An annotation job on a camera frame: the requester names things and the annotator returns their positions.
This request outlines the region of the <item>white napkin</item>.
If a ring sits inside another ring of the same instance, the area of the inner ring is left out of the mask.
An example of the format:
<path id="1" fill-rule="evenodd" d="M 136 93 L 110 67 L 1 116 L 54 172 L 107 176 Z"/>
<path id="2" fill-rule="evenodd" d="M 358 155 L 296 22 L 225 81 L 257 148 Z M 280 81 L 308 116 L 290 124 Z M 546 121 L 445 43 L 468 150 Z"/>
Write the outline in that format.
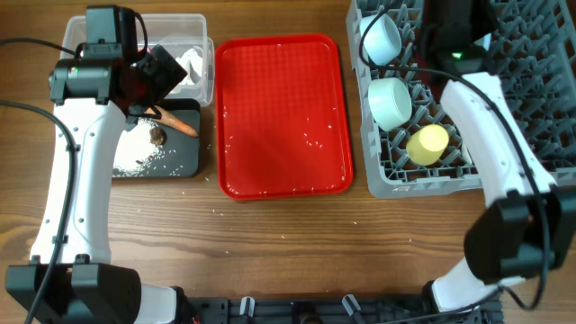
<path id="1" fill-rule="evenodd" d="M 201 81 L 203 58 L 196 49 L 189 49 L 175 60 L 187 73 L 187 76 L 179 83 L 180 86 L 191 86 Z"/>

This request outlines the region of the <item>orange carrot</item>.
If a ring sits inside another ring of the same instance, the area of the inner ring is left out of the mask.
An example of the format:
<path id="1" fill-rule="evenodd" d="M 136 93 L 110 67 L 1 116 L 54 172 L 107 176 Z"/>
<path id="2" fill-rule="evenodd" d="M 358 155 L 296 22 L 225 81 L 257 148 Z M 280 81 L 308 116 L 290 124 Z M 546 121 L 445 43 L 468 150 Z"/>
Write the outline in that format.
<path id="1" fill-rule="evenodd" d="M 157 111 L 160 114 L 159 119 L 149 117 L 141 117 L 141 119 L 149 124 L 167 126 L 193 138 L 199 137 L 199 132 L 194 127 L 184 123 L 183 121 L 175 117 L 171 112 L 159 106 L 155 106 L 155 109 L 157 109 Z"/>

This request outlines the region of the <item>brown food scrap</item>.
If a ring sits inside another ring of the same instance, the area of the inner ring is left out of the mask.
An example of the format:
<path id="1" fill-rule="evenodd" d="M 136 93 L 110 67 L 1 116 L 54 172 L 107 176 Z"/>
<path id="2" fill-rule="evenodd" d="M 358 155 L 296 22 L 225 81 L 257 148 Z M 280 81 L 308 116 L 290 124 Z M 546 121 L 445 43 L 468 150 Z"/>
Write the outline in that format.
<path id="1" fill-rule="evenodd" d="M 156 146 L 161 147 L 167 141 L 167 134 L 164 129 L 155 127 L 149 131 L 149 142 Z"/>

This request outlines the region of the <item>white rice pile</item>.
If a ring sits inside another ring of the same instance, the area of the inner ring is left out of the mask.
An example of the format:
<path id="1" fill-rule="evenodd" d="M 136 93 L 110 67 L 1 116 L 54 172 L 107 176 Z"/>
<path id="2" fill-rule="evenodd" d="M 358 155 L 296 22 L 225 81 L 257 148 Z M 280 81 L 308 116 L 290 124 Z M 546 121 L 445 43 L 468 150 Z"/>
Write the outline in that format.
<path id="1" fill-rule="evenodd" d="M 143 119 L 121 134 L 113 162 L 114 178 L 145 176 L 152 163 L 164 156 L 163 148 L 151 142 L 150 132 L 155 128 L 162 131 L 158 123 Z"/>

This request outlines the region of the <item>light blue bowl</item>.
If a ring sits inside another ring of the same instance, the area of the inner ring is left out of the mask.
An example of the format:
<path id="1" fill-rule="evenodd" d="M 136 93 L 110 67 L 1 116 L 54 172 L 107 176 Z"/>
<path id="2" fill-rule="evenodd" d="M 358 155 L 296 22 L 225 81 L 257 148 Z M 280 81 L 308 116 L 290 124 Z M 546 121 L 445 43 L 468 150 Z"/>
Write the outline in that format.
<path id="1" fill-rule="evenodd" d="M 390 16 L 384 14 L 370 28 L 364 38 L 364 48 L 377 65 L 387 65 L 400 55 L 400 32 Z"/>

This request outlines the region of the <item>green bowl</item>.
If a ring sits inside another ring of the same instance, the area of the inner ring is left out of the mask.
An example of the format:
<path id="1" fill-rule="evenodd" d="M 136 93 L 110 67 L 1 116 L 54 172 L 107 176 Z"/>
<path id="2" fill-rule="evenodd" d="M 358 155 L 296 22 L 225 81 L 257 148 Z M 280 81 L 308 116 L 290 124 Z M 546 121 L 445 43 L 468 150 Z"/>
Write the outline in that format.
<path id="1" fill-rule="evenodd" d="M 383 131 L 393 131 L 412 115 L 410 93 L 397 77 L 375 79 L 368 86 L 368 103 L 374 121 Z"/>

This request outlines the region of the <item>yellow plastic cup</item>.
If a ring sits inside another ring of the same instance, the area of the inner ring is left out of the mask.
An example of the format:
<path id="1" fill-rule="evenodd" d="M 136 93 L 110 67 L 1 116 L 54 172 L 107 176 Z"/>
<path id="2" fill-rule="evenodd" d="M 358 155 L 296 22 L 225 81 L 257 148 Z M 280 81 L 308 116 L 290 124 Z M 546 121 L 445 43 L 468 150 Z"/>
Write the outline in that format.
<path id="1" fill-rule="evenodd" d="M 410 160 L 421 166 L 436 163 L 449 142 L 446 129 L 437 124 L 430 124 L 414 133 L 406 146 Z"/>

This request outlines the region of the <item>white plastic spoon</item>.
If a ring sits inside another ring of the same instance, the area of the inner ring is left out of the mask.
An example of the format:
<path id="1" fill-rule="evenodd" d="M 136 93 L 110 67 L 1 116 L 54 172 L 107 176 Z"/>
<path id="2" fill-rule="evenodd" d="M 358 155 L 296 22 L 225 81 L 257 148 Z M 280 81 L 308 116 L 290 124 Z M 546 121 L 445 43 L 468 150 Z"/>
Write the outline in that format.
<path id="1" fill-rule="evenodd" d="M 461 149 L 461 151 L 462 151 L 463 160 L 466 162 L 466 164 L 467 164 L 467 165 L 472 165 L 472 164 L 473 164 L 473 160 L 472 160 L 472 158 L 471 158 L 471 155 L 470 155 L 470 153 L 469 153 L 469 150 L 468 150 L 467 146 L 466 146 L 464 143 L 462 144 L 462 149 Z"/>

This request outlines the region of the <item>light blue plate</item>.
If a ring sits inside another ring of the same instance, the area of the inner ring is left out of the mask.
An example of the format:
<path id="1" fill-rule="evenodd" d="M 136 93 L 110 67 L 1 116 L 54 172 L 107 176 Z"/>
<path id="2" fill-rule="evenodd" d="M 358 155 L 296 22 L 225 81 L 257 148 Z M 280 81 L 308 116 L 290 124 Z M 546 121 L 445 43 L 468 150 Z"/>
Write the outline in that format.
<path id="1" fill-rule="evenodd" d="M 488 51 L 491 45 L 491 34 L 490 33 L 485 34 L 484 36 L 476 40 L 473 44 L 482 47 L 484 50 Z"/>

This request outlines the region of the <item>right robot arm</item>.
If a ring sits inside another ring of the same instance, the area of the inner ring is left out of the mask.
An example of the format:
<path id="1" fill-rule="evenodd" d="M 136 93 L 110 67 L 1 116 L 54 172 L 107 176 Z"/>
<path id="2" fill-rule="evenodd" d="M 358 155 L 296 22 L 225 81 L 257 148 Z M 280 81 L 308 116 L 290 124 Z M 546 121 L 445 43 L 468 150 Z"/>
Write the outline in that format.
<path id="1" fill-rule="evenodd" d="M 424 4 L 418 63 L 467 147 L 486 204 L 464 237 L 463 259 L 431 284 L 440 312 L 465 312 L 534 277 L 535 297 L 519 307 L 535 309 L 575 232 L 574 190 L 559 188 L 528 146 L 478 42 L 497 28 L 487 1 Z"/>

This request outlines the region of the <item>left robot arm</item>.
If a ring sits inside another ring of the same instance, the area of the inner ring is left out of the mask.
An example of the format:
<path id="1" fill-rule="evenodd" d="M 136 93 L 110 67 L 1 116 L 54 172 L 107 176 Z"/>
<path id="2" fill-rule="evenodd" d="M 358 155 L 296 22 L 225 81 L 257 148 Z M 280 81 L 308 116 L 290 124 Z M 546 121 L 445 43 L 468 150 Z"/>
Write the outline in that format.
<path id="1" fill-rule="evenodd" d="M 48 200 L 27 265 L 7 268 L 5 288 L 42 323 L 195 323 L 179 287 L 144 284 L 111 262 L 108 209 L 113 161 L 127 122 L 159 119 L 158 103 L 185 77 L 142 16 L 92 5 L 86 39 L 49 75 L 56 141 Z"/>

